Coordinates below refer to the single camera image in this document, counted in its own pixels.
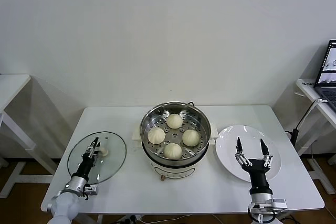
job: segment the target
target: white plate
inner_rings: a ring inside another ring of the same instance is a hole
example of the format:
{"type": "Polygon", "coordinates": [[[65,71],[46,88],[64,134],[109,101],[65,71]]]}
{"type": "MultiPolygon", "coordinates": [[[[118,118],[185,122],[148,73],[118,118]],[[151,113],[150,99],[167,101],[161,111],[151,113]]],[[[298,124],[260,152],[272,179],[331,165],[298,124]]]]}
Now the white plate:
{"type": "Polygon", "coordinates": [[[220,162],[225,168],[236,177],[250,181],[248,172],[244,171],[235,158],[237,138],[243,146],[243,153],[247,158],[262,159],[263,155],[260,147],[262,138],[268,147],[269,154],[273,155],[271,169],[266,173],[267,180],[273,179],[281,169],[281,158],[278,149],[269,137],[263,132],[244,125],[234,125],[223,129],[216,140],[216,152],[220,162]]]}

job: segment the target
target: black cable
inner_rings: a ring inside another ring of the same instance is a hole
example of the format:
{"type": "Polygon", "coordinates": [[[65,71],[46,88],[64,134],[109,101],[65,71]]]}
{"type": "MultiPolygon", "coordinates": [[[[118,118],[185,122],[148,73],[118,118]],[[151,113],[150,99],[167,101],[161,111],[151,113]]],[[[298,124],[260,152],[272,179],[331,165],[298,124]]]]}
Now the black cable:
{"type": "Polygon", "coordinates": [[[89,195],[87,195],[87,193],[85,192],[85,187],[90,187],[90,185],[89,184],[85,184],[84,186],[83,186],[83,198],[85,199],[85,200],[89,200],[89,195]]]}
{"type": "Polygon", "coordinates": [[[307,109],[307,111],[305,112],[305,114],[303,115],[303,117],[301,118],[300,122],[298,123],[298,125],[296,125],[295,129],[298,129],[299,124],[302,122],[302,120],[305,118],[305,116],[308,114],[310,108],[313,106],[313,104],[315,103],[315,101],[312,102],[312,104],[309,106],[309,108],[307,109]]]}
{"type": "Polygon", "coordinates": [[[296,224],[301,224],[300,222],[298,222],[293,215],[289,215],[290,217],[292,217],[293,221],[295,221],[296,224]]]}
{"type": "MultiPolygon", "coordinates": [[[[256,223],[259,223],[259,220],[255,219],[255,218],[252,216],[252,214],[251,214],[249,208],[247,208],[247,213],[248,213],[248,215],[250,216],[250,218],[251,218],[253,221],[255,221],[256,223]]],[[[262,222],[265,223],[265,224],[267,224],[267,223],[271,223],[272,221],[274,221],[274,220],[275,220],[275,212],[272,211],[272,213],[273,213],[273,216],[272,216],[272,218],[271,218],[270,220],[266,220],[266,221],[262,221],[262,222]]]]}
{"type": "Polygon", "coordinates": [[[309,113],[309,110],[311,109],[311,107],[314,105],[316,100],[314,100],[312,102],[312,104],[309,106],[309,108],[306,110],[305,114],[303,115],[303,117],[301,118],[301,120],[299,121],[299,123],[296,125],[296,127],[292,130],[292,131],[285,131],[286,133],[290,134],[290,142],[292,143],[292,145],[295,147],[296,144],[296,140],[298,139],[298,135],[299,135],[299,130],[298,127],[300,125],[300,123],[303,121],[303,119],[307,116],[307,114],[309,113]]]}
{"type": "Polygon", "coordinates": [[[284,221],[284,220],[291,220],[291,221],[294,221],[295,224],[301,224],[300,222],[298,222],[293,215],[290,215],[291,218],[283,218],[281,219],[280,221],[284,221]]]}

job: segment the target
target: white table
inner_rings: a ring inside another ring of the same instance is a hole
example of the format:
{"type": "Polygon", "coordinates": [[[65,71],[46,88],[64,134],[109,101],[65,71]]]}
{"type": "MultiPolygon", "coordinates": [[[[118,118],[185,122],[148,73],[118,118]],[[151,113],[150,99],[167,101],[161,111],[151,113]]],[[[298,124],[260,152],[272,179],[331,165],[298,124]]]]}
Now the white table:
{"type": "MultiPolygon", "coordinates": [[[[299,79],[296,82],[296,85],[311,102],[317,98],[321,98],[321,96],[313,88],[314,83],[315,80],[313,79],[299,79]]],[[[328,103],[320,103],[316,106],[316,108],[321,112],[320,118],[313,122],[311,129],[295,145],[295,149],[297,150],[299,156],[303,154],[309,148],[309,146],[318,139],[322,130],[334,130],[334,128],[336,128],[336,113],[329,107],[328,103]]],[[[329,159],[328,163],[335,164],[336,155],[329,159]]]]}
{"type": "MultiPolygon", "coordinates": [[[[30,76],[27,74],[0,75],[0,125],[1,122],[5,123],[18,136],[17,142],[45,169],[51,174],[54,174],[57,165],[4,111],[29,80],[30,76]]],[[[8,163],[3,158],[0,158],[0,167],[7,165],[8,163]]],[[[7,198],[15,183],[49,183],[51,181],[51,175],[20,175],[24,166],[24,162],[19,162],[17,164],[7,183],[0,192],[0,198],[7,198]]]]}
{"type": "MultiPolygon", "coordinates": [[[[272,109],[260,106],[199,106],[219,131],[244,124],[267,134],[279,149],[282,168],[269,181],[275,198],[284,198],[288,210],[320,209],[324,202],[298,154],[292,147],[272,109]]],[[[92,132],[111,131],[127,145],[121,169],[99,184],[99,193],[80,202],[86,214],[231,214],[247,211],[250,183],[231,175],[218,161],[211,145],[193,175],[160,181],[150,167],[143,149],[135,147],[132,133],[150,107],[86,108],[65,150],[42,202],[50,199],[69,181],[67,158],[71,149],[92,132]]]]}

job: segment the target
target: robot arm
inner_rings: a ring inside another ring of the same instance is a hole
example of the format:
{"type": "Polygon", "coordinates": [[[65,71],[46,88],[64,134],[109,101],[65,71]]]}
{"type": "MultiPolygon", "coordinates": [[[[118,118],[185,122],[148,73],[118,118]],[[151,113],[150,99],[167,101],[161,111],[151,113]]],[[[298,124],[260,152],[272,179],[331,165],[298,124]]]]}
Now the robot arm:
{"type": "Polygon", "coordinates": [[[48,210],[51,211],[53,218],[48,224],[70,224],[79,212],[80,196],[85,197],[85,200],[88,199],[88,195],[85,193],[86,187],[89,187],[90,191],[93,191],[93,187],[96,189],[96,186],[90,186],[87,183],[89,172],[97,160],[99,146],[100,143],[98,143],[98,137],[96,137],[82,155],[83,161],[71,176],[71,180],[66,183],[64,189],[58,195],[52,198],[48,210]]]}
{"type": "Polygon", "coordinates": [[[249,173],[251,180],[251,204],[247,212],[256,223],[280,223],[276,214],[287,209],[284,199],[273,199],[273,192],[269,188],[266,173],[271,169],[273,156],[269,154],[266,144],[260,139],[262,159],[248,159],[243,154],[240,138],[237,139],[237,153],[235,157],[242,169],[249,173]]]}

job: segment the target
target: laptop keyboard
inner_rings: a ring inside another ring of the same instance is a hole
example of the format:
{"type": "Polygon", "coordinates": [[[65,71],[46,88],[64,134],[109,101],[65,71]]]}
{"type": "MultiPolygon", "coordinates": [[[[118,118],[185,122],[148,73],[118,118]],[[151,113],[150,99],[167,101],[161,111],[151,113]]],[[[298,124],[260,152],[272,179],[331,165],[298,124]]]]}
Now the laptop keyboard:
{"type": "Polygon", "coordinates": [[[323,92],[328,101],[336,106],[336,92],[323,92]]]}

